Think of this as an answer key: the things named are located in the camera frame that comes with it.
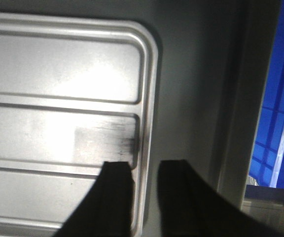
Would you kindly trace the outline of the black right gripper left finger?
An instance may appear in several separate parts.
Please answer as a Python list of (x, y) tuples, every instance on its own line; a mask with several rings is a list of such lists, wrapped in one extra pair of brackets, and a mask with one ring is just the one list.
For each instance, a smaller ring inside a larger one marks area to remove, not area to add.
[(134, 181), (128, 162), (104, 162), (94, 185), (55, 237), (129, 237)]

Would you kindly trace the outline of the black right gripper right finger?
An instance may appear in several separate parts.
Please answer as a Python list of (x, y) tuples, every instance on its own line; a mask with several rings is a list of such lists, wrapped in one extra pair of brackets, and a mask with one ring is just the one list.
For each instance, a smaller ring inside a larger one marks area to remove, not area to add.
[(158, 204), (164, 237), (284, 237), (277, 221), (269, 226), (243, 213), (183, 159), (160, 162)]

